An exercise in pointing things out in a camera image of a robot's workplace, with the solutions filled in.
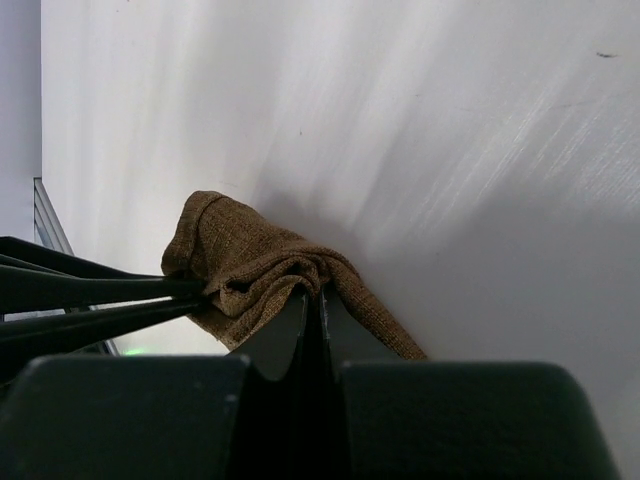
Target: textured fabric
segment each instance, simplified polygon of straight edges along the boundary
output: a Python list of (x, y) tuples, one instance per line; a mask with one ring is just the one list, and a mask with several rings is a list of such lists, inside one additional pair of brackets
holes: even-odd
[(349, 313), (382, 343), (403, 358), (425, 358), (345, 257), (217, 192), (189, 197), (162, 271), (206, 281), (215, 308), (192, 320), (231, 350), (274, 318), (296, 285), (317, 297), (333, 281)]

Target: brown cloth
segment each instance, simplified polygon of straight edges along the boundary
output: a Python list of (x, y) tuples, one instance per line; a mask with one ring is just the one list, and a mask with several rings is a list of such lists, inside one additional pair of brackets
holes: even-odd
[(403, 358), (425, 358), (346, 258), (217, 192), (189, 197), (162, 271), (206, 280), (204, 294), (216, 308), (191, 319), (230, 350), (274, 318), (296, 285), (317, 297), (332, 280), (349, 313), (376, 338)]

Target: green light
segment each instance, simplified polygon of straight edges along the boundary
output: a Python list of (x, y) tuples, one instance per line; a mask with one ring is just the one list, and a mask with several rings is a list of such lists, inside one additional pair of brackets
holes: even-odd
[(144, 350), (141, 348), (132, 348), (131, 350), (127, 350), (123, 353), (123, 355), (142, 355)]

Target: black plastic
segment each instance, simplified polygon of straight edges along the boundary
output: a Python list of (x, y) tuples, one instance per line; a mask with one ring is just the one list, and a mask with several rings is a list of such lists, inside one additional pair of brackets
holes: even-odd
[[(0, 312), (175, 298), (0, 323), (0, 380), (39, 355), (209, 308), (198, 282), (4, 246)], [(102, 273), (111, 276), (93, 276)], [(0, 411), (2, 479), (256, 476), (618, 478), (569, 374), (545, 364), (403, 361), (331, 286), (315, 300), (295, 291), (224, 358), (33, 360)]]

